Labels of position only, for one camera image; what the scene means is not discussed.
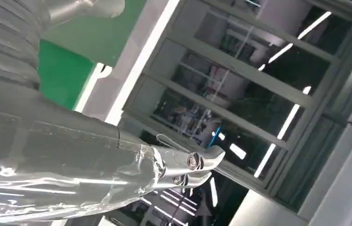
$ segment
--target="led light strip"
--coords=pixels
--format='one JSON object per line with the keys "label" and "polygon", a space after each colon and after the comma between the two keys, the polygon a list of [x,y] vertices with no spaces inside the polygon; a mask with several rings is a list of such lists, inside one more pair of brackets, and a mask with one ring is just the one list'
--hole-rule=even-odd
{"label": "led light strip", "polygon": [[[303,93],[307,95],[307,94],[309,94],[310,91],[311,91],[311,87],[308,86],[308,87],[304,88]],[[280,140],[283,139],[284,135],[286,134],[287,129],[289,128],[291,122],[295,118],[295,115],[298,112],[299,107],[300,107],[299,105],[294,105],[294,107],[292,108],[291,112],[289,113],[287,119],[285,120],[279,134],[277,135],[277,139],[280,139]],[[262,159],[261,163],[258,166],[258,169],[256,170],[256,172],[254,174],[254,177],[258,178],[261,175],[261,173],[264,169],[264,166],[266,165],[266,163],[270,159],[270,156],[272,155],[275,148],[276,148],[276,145],[271,144],[269,149],[267,149],[264,158]]]}

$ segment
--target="fluorescent light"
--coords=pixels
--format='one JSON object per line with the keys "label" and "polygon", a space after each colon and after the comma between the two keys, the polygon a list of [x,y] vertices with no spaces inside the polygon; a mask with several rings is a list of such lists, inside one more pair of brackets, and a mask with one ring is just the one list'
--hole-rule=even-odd
{"label": "fluorescent light", "polygon": [[170,197],[174,198],[174,199],[177,200],[177,201],[180,201],[179,198],[176,198],[174,195],[172,195],[171,193],[169,193],[169,192],[167,192],[167,191],[164,191],[164,194],[169,195]]}
{"label": "fluorescent light", "polygon": [[303,92],[303,94],[308,95],[309,92],[311,91],[311,89],[312,89],[312,86],[307,86],[307,87],[304,88],[304,90],[302,92]]}
{"label": "fluorescent light", "polygon": [[198,205],[198,204],[196,204],[195,202],[191,201],[190,199],[188,199],[188,198],[182,196],[182,195],[181,195],[180,193],[178,193],[177,191],[175,191],[175,190],[173,190],[173,189],[169,189],[169,190],[172,191],[172,192],[174,192],[174,193],[177,194],[178,196],[184,198],[184,200],[188,201],[189,203],[191,203],[191,204],[193,204],[193,205],[195,205],[195,206]]}
{"label": "fluorescent light", "polygon": [[11,193],[3,193],[3,192],[0,192],[0,195],[8,195],[8,196],[25,196],[23,194],[11,194]]}
{"label": "fluorescent light", "polygon": [[[312,88],[311,86],[305,87],[304,90],[303,90],[303,93],[306,94],[306,95],[309,94],[309,92],[311,91],[311,88]],[[281,130],[280,130],[279,134],[277,135],[277,139],[280,139],[280,140],[283,139],[283,137],[286,134],[291,122],[295,118],[295,115],[298,112],[299,107],[300,107],[299,105],[294,105],[292,107],[292,110],[290,111],[287,119],[285,120],[283,126],[281,127]],[[267,149],[264,158],[262,159],[261,163],[258,166],[258,169],[256,170],[256,172],[254,174],[254,177],[258,178],[261,175],[261,173],[262,173],[262,171],[264,169],[264,166],[267,164],[267,162],[270,159],[270,156],[272,155],[272,153],[273,153],[275,148],[276,148],[276,145],[275,144],[271,144],[269,149]]]}
{"label": "fluorescent light", "polygon": [[159,208],[158,206],[154,206],[154,209],[158,210],[159,212],[161,212],[163,215],[167,216],[171,220],[174,220],[176,223],[181,224],[181,225],[185,225],[185,223],[183,223],[180,220],[172,217],[170,214],[168,214],[167,212],[165,212],[163,209]]}
{"label": "fluorescent light", "polygon": [[192,210],[194,210],[194,211],[197,211],[197,209],[196,209],[196,208],[194,208],[194,207],[190,206],[190,205],[189,205],[189,204],[187,204],[186,202],[182,202],[182,204],[183,204],[183,205],[185,205],[185,206],[187,206],[187,207],[189,207],[190,209],[192,209]]}
{"label": "fluorescent light", "polygon": [[158,40],[161,37],[163,30],[168,24],[169,19],[172,17],[180,0],[169,0],[164,8],[161,16],[159,17],[157,23],[155,24],[147,42],[143,46],[141,53],[139,54],[132,70],[129,73],[128,78],[122,86],[118,96],[115,99],[113,106],[111,107],[105,122],[117,126],[122,116],[122,108],[125,105],[133,87],[135,86],[137,79],[139,78],[145,64],[148,61],[152,51],[157,45]]}
{"label": "fluorescent light", "polygon": [[179,205],[178,203],[176,203],[175,201],[171,200],[170,198],[168,198],[168,197],[166,197],[166,196],[164,196],[164,195],[161,195],[161,197],[162,197],[163,199],[165,199],[166,201],[170,202],[171,204],[173,204],[174,206],[179,207],[179,208],[180,208],[181,210],[183,210],[184,212],[186,212],[186,213],[188,213],[188,214],[190,214],[190,215],[192,215],[192,216],[195,216],[195,214],[194,214],[193,212],[189,211],[189,210],[186,209],[184,206]]}
{"label": "fluorescent light", "polygon": [[88,98],[90,97],[94,86],[97,83],[98,79],[102,79],[110,75],[112,72],[112,67],[105,66],[102,63],[97,63],[93,73],[89,76],[88,81],[83,87],[82,93],[76,103],[74,111],[82,113],[83,109],[86,106]]}
{"label": "fluorescent light", "polygon": [[[302,39],[305,35],[307,35],[311,30],[313,30],[316,26],[318,26],[321,22],[323,22],[327,17],[331,15],[331,12],[326,12],[323,14],[321,17],[319,17],[315,22],[313,22],[309,27],[307,27],[303,32],[301,32],[298,35],[298,39]],[[274,56],[272,56],[269,60],[268,63],[271,63],[275,61],[277,58],[279,58],[281,55],[283,55],[285,52],[287,52],[290,48],[292,48],[293,44],[290,43],[286,47],[284,47],[282,50],[280,50],[278,53],[276,53]]]}
{"label": "fluorescent light", "polygon": [[226,138],[226,136],[223,133],[219,133],[218,136],[221,140],[224,140]]}
{"label": "fluorescent light", "polygon": [[174,206],[179,206],[179,204],[177,204],[175,201],[171,200],[170,198],[164,196],[163,194],[161,195],[161,197],[166,201],[170,202],[171,204],[173,204]]}
{"label": "fluorescent light", "polygon": [[269,60],[269,64],[273,61],[275,61],[277,58],[279,58],[281,55],[283,55],[285,52],[287,52],[291,47],[293,46],[292,43],[286,45],[282,50],[280,50],[278,53],[276,53],[274,56],[272,56]]}
{"label": "fluorescent light", "polygon": [[195,214],[191,211],[189,211],[188,209],[186,209],[186,207],[184,206],[179,206],[179,208],[181,208],[184,212],[190,214],[191,216],[194,216],[195,217]]}
{"label": "fluorescent light", "polygon": [[145,198],[142,198],[141,201],[147,203],[150,206],[152,205],[152,203],[150,201],[148,201],[147,199],[145,199]]}
{"label": "fluorescent light", "polygon": [[247,153],[239,148],[237,145],[232,144],[230,145],[230,150],[232,150],[240,159],[244,159]]}
{"label": "fluorescent light", "polygon": [[210,184],[211,184],[211,193],[212,193],[212,204],[214,207],[216,207],[216,205],[217,205],[217,191],[216,191],[216,186],[215,186],[215,178],[211,178]]}
{"label": "fluorescent light", "polygon": [[317,25],[319,25],[321,22],[323,22],[325,19],[327,19],[331,15],[331,12],[326,12],[323,14],[321,17],[319,17],[315,22],[313,22],[309,27],[307,27],[302,33],[299,34],[298,39],[303,38],[305,35],[307,35],[311,30],[313,30]]}
{"label": "fluorescent light", "polygon": [[266,67],[265,64],[263,64],[261,67],[258,68],[259,71],[263,71],[264,67]]}
{"label": "fluorescent light", "polygon": [[277,139],[280,139],[280,140],[283,139],[288,127],[290,126],[290,124],[291,124],[292,120],[294,119],[298,110],[299,110],[299,105],[294,105],[294,107],[290,111],[287,119],[285,120],[283,127],[281,128],[279,134],[277,135]]}

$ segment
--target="metal frame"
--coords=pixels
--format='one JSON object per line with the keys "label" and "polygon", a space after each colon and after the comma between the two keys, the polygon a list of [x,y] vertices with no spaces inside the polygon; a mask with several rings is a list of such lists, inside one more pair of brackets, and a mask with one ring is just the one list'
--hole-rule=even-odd
{"label": "metal frame", "polygon": [[221,9],[221,10],[225,11],[226,13],[229,13],[230,15],[233,15],[233,16],[237,17],[238,19],[241,19],[241,20],[247,22],[248,24],[250,24],[256,28],[259,28],[259,29],[264,30],[266,32],[269,32],[275,36],[278,36],[279,38],[283,39],[284,41],[292,43],[303,50],[306,50],[314,55],[317,55],[318,57],[320,57],[322,59],[330,61],[331,63],[339,61],[336,56],[334,56],[334,55],[332,55],[332,54],[330,54],[320,48],[317,48],[317,47],[315,47],[305,41],[299,40],[296,37],[294,37],[288,33],[285,33],[284,31],[277,30],[277,29],[271,27],[270,25],[265,24],[260,20],[257,20],[256,18],[252,17],[251,15],[242,14],[238,9],[232,8],[228,5],[225,5],[224,3],[221,3],[218,0],[200,0],[200,1],[203,1],[213,7],[218,8],[218,9]]}
{"label": "metal frame", "polygon": [[155,81],[161,83],[162,85],[166,86],[167,88],[176,91],[177,93],[184,95],[185,97],[189,98],[190,100],[194,101],[195,103],[200,104],[201,106],[208,108],[209,110],[215,112],[218,115],[221,115],[228,121],[231,121],[238,125],[241,128],[246,129],[247,131],[259,136],[264,141],[268,142],[269,144],[275,144],[278,147],[283,149],[287,148],[287,144],[283,140],[277,139],[276,136],[266,132],[265,130],[257,127],[256,125],[246,121],[245,119],[240,118],[239,116],[227,111],[226,109],[214,104],[213,102],[201,97],[198,94],[191,92],[190,90],[180,86],[179,84],[172,82],[168,79],[163,78],[163,76],[157,75],[154,72],[145,71],[144,72],[147,76],[154,79]]}
{"label": "metal frame", "polygon": [[282,81],[259,71],[233,56],[230,56],[200,40],[185,37],[176,31],[168,34],[168,38],[198,54],[204,56],[215,63],[235,72],[238,76],[253,81],[254,83],[270,90],[271,92],[299,104],[302,107],[312,106],[312,98],[302,93],[302,91],[283,83]]}
{"label": "metal frame", "polygon": [[[179,134],[175,133],[171,129],[161,125],[150,117],[144,116],[132,110],[132,102],[135,99],[135,96],[138,95],[141,85],[144,83],[146,78],[153,79],[158,83],[164,85],[165,87],[172,89],[183,96],[191,99],[192,101],[208,108],[209,110],[223,116],[225,119],[230,122],[235,123],[239,127],[246,129],[253,134],[259,136],[261,139],[265,140],[268,143],[274,143],[278,147],[282,148],[282,154],[276,158],[275,162],[271,166],[268,174],[266,175],[264,181],[261,181],[257,178],[254,178],[251,174],[246,171],[234,166],[230,162],[226,161],[222,163],[217,171],[222,173],[224,176],[232,179],[236,183],[254,189],[259,193],[264,195],[269,194],[274,196],[277,193],[277,190],[281,186],[281,183],[287,176],[289,169],[292,166],[292,163],[299,155],[302,150],[308,136],[310,135],[312,129],[314,128],[317,121],[325,113],[326,104],[332,98],[332,93],[334,93],[342,85],[344,77],[347,77],[350,70],[352,69],[352,28],[346,35],[345,40],[340,45],[337,53],[332,55],[324,50],[319,49],[316,46],[313,46],[307,42],[298,40],[296,37],[287,34],[283,31],[274,29],[273,27],[257,20],[248,14],[243,14],[235,8],[232,8],[228,5],[225,5],[218,0],[199,0],[204,3],[209,4],[210,6],[216,7],[233,15],[252,26],[262,29],[266,32],[272,33],[287,42],[293,43],[294,45],[330,62],[330,67],[324,75],[322,81],[320,82],[319,87],[314,93],[313,97],[303,94],[300,90],[293,88],[290,85],[287,85],[270,75],[267,75],[263,72],[258,71],[256,68],[200,41],[194,37],[184,37],[182,33],[173,31],[173,24],[178,18],[178,12],[183,7],[186,0],[181,0],[176,13],[169,21],[168,26],[166,27],[158,45],[155,47],[152,56],[150,57],[148,64],[145,67],[144,73],[146,76],[141,76],[138,81],[138,85],[134,88],[131,96],[129,97],[125,105],[125,115],[130,116],[138,121],[141,121],[142,124],[147,125],[149,128],[155,127],[152,131],[160,131],[164,134],[167,134],[172,139],[177,140],[186,148],[194,148],[195,150],[201,150],[202,147],[195,144],[193,141],[188,140],[184,137],[181,137]],[[352,21],[352,13],[350,9],[346,9],[344,6],[341,7],[341,4],[329,3],[323,0],[305,0],[311,4],[330,10],[333,14],[336,14],[342,18]],[[176,42],[187,49],[190,49],[201,56],[208,58],[215,63],[218,63],[230,71],[235,72],[237,75],[249,79],[256,84],[270,90],[271,92],[278,94],[279,96],[288,99],[296,104],[305,108],[304,115],[299,120],[299,123],[293,130],[293,135],[290,139],[285,142],[277,139],[274,135],[264,131],[263,129],[253,125],[252,123],[240,118],[239,116],[223,109],[222,107],[212,103],[209,100],[191,92],[190,90],[178,85],[177,83],[170,81],[162,77],[161,75],[155,74],[150,71],[150,67],[153,61],[156,58],[156,55],[159,53],[162,43],[165,39],[170,39],[173,42]],[[336,77],[341,77],[338,82],[334,82]],[[340,119],[340,115],[334,115],[333,111],[327,111],[331,118]]]}
{"label": "metal frame", "polygon": [[[346,63],[339,68],[339,73],[345,75],[345,77],[349,76],[352,71],[352,52],[347,52],[345,54],[345,61]],[[292,167],[295,159],[298,157],[299,153],[301,152],[302,148],[304,147],[306,140],[308,139],[310,133],[312,132],[313,128],[315,127],[316,123],[319,121],[320,117],[323,115],[327,103],[331,100],[335,91],[337,91],[341,86],[343,86],[344,79],[340,79],[340,81],[332,82],[330,80],[328,82],[330,84],[329,87],[325,87],[328,89],[325,96],[321,97],[321,93],[319,93],[318,97],[314,97],[315,99],[319,100],[319,105],[317,109],[313,109],[312,112],[308,113],[308,121],[309,123],[306,125],[300,126],[300,130],[304,131],[300,139],[294,139],[288,146],[291,147],[294,151],[289,153],[288,156],[283,163],[281,164],[284,167],[280,167],[274,178],[272,179],[271,183],[268,186],[268,190],[270,191],[271,196],[275,196],[278,189],[280,188],[281,184],[283,183],[285,177],[288,174],[289,169]]]}

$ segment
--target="plastic wrap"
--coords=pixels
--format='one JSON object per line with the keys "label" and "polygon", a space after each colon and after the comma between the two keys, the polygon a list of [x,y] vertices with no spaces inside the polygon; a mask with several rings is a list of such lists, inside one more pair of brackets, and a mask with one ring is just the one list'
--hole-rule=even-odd
{"label": "plastic wrap", "polygon": [[153,148],[0,113],[0,223],[106,212],[151,192]]}

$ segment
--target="ceiling light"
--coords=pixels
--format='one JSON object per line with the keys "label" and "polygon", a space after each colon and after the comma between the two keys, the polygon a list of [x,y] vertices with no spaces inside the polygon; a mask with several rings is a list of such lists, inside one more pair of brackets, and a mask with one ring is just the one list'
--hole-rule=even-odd
{"label": "ceiling light", "polygon": [[303,32],[301,32],[298,36],[298,39],[303,38],[305,35],[307,35],[311,30],[313,30],[317,25],[319,25],[321,22],[323,22],[325,19],[327,19],[331,15],[331,12],[326,12],[323,14],[321,17],[319,17],[315,22],[313,22],[309,27],[307,27]]}
{"label": "ceiling light", "polygon": [[285,52],[287,52],[292,46],[293,46],[292,43],[286,45],[282,50],[280,50],[278,53],[276,53],[274,56],[272,56],[268,63],[275,61],[277,58],[279,58],[281,55],[283,55]]}
{"label": "ceiling light", "polygon": [[164,196],[164,195],[161,195],[161,197],[162,197],[163,199],[165,199],[166,201],[170,202],[171,204],[173,204],[174,206],[179,207],[179,208],[180,208],[181,210],[183,210],[184,212],[186,212],[186,213],[188,213],[188,214],[190,214],[190,215],[192,215],[192,216],[195,216],[195,214],[194,214],[193,212],[189,211],[189,210],[186,209],[184,206],[179,205],[178,203],[176,203],[175,201],[171,200],[170,198],[168,198],[168,197],[166,197],[166,196]]}
{"label": "ceiling light", "polygon": [[218,136],[221,140],[224,140],[226,138],[226,136],[223,133],[219,133]]}
{"label": "ceiling light", "polygon": [[170,214],[168,214],[167,212],[165,212],[163,209],[159,208],[158,206],[154,206],[154,209],[161,212],[163,215],[167,216],[168,218],[175,221],[176,223],[181,224],[181,225],[186,225],[185,223],[181,222],[180,220],[172,217]]}
{"label": "ceiling light", "polygon": [[261,67],[258,68],[259,71],[263,71],[264,67],[266,67],[265,64],[263,64]]}
{"label": "ceiling light", "polygon": [[[298,35],[298,39],[302,39],[305,35],[307,35],[311,30],[313,30],[316,26],[318,26],[321,22],[323,22],[327,17],[331,15],[331,12],[326,12],[324,13],[321,17],[319,17],[315,22],[313,22],[309,27],[307,27],[303,32],[301,32]],[[283,55],[285,52],[287,52],[290,48],[292,48],[293,44],[290,43],[286,47],[284,47],[282,50],[280,50],[278,53],[276,53],[274,56],[272,56],[269,60],[269,63],[275,61],[277,58],[279,58],[281,55]]]}
{"label": "ceiling light", "polygon": [[[307,95],[311,91],[311,88],[312,88],[311,86],[307,86],[307,87],[304,88],[304,90],[302,92]],[[299,105],[294,105],[294,107],[290,111],[287,119],[285,120],[283,126],[281,127],[281,130],[280,130],[279,134],[277,135],[277,139],[280,139],[280,140],[283,139],[283,137],[286,134],[289,126],[291,125],[291,122],[295,118],[295,115],[298,112],[299,107],[300,107]],[[258,166],[258,169],[256,170],[256,172],[254,174],[254,177],[258,178],[261,175],[261,173],[262,173],[262,171],[264,169],[264,166],[267,164],[267,162],[270,159],[270,156],[272,155],[272,153],[273,153],[275,148],[276,148],[276,145],[275,144],[271,144],[269,149],[267,149],[264,158],[262,159],[261,163]]]}
{"label": "ceiling light", "polygon": [[230,145],[230,150],[232,150],[240,159],[244,159],[247,153],[239,148],[237,145],[232,144]]}
{"label": "ceiling light", "polygon": [[169,192],[167,192],[167,191],[164,191],[164,194],[169,195],[170,197],[174,198],[174,199],[177,200],[177,201],[180,201],[180,199],[176,198],[174,195],[172,195],[171,193],[169,193]]}
{"label": "ceiling light", "polygon": [[213,207],[216,207],[216,205],[217,205],[217,191],[216,191],[216,185],[215,185],[215,178],[211,179],[210,185],[211,185],[211,193],[212,193],[212,204],[213,204]]}

